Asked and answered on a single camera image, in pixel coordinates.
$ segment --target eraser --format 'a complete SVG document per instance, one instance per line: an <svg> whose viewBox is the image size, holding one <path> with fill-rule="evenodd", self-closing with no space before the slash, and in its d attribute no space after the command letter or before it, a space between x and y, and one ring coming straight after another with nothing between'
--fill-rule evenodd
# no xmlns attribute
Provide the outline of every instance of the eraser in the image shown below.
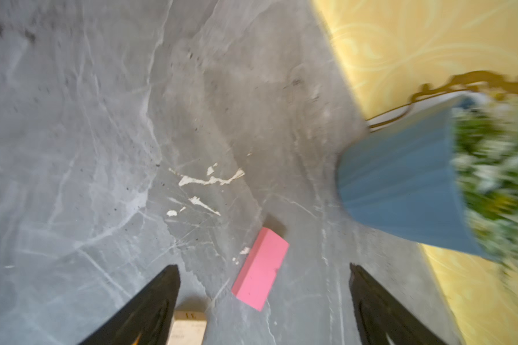
<svg viewBox="0 0 518 345"><path fill-rule="evenodd" d="M167 345L201 345L207 319L198 311L175 311Z"/></svg>
<svg viewBox="0 0 518 345"><path fill-rule="evenodd" d="M271 229L264 227L259 231L259 236L232 287L232 293L238 300L258 311L263 309L289 246L288 242Z"/></svg>

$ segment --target paint speck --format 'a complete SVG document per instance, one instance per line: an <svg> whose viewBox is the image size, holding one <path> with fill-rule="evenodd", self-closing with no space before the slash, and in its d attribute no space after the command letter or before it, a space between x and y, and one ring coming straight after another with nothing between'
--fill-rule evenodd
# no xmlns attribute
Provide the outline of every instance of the paint speck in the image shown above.
<svg viewBox="0 0 518 345"><path fill-rule="evenodd" d="M236 173L234 174L234 176L232 176L228 180L211 176L211 177L209 177L208 181L205 181L205 180L193 178L193 177L186 176L186 175L181 175L172 169L169 169L169 170L176 175L182 176L182 178L180 179L180 182L178 183L179 186L183 186L185 184L190 184L190 183L198 183L198 184L202 184L202 185L219 183L220 185L224 185L224 184L229 184L232 181L234 181L235 179L238 179L246 174L242 169L238 169L236 171Z"/></svg>
<svg viewBox="0 0 518 345"><path fill-rule="evenodd" d="M217 216L220 216L221 213L213 210L211 207L207 206L206 204L202 203L200 198L196 197L196 196L193 196L192 198L188 199L188 201L190 201L191 203L193 203L194 205L198 205L198 206L201 206L203 207L204 209L206 209L207 211L210 211L210 212L213 212L214 214L216 214Z"/></svg>
<svg viewBox="0 0 518 345"><path fill-rule="evenodd" d="M211 175L212 173L215 172L215 170L213 169L214 167L217 166L217 163L215 163L214 165L210 166L209 168L207 168L207 176Z"/></svg>

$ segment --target floor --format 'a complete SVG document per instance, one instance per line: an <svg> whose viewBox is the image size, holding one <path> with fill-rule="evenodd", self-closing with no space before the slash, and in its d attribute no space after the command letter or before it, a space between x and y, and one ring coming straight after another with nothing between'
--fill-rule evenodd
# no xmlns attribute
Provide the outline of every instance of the floor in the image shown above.
<svg viewBox="0 0 518 345"><path fill-rule="evenodd" d="M417 244L340 207L366 133L308 2L0 0L0 344L76 344L168 264L204 344L360 344L350 262L459 344ZM263 224L259 313L230 289Z"/></svg>

